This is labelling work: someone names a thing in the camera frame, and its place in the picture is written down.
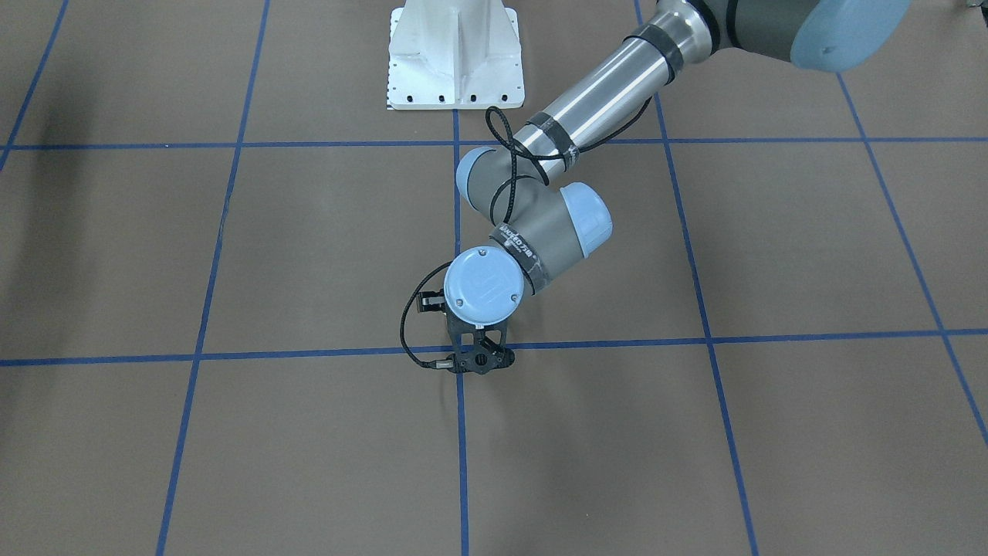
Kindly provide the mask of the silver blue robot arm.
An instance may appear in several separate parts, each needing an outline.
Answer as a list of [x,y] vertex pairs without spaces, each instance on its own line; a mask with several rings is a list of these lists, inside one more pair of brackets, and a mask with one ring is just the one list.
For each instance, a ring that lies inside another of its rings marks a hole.
[[724,49],[843,73],[889,40],[907,1],[658,1],[592,73],[519,129],[495,131],[497,147],[460,159],[455,186],[489,219],[480,246],[441,264],[442,288],[417,288],[410,306],[442,312],[469,330],[504,324],[526,298],[599,249],[613,232],[606,204],[589,185],[553,181],[592,149],[624,133],[653,96],[687,66]]

